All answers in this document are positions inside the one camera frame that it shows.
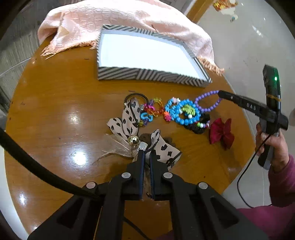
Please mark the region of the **person's right hand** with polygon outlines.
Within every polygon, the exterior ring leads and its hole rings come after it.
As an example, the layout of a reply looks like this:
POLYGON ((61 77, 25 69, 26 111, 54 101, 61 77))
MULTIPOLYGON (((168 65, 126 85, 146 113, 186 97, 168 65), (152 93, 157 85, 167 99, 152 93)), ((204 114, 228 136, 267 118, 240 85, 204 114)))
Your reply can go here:
MULTIPOLYGON (((265 151, 265 147, 261 146, 258 150, 258 147, 262 142, 268 137, 268 134, 264 133, 260 123, 256 124, 256 148, 255 151, 258 151, 258 155, 261 155, 265 151)), ((280 172, 289 162, 289 151, 287 147, 287 142, 285 140, 282 130, 279 130, 279 135, 271 135, 268 140, 265 142, 266 145, 273 147, 273 159, 272 159, 272 168, 274 172, 280 172)))

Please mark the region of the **magenta sleeve forearm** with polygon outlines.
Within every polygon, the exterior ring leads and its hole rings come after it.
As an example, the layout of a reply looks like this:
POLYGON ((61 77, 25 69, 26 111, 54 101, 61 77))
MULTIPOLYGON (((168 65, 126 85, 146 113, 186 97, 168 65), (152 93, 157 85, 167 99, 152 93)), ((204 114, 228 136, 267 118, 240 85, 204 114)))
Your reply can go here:
POLYGON ((279 172, 270 169, 271 205, 240 208, 239 211, 269 239, 294 239, 294 158, 279 172))

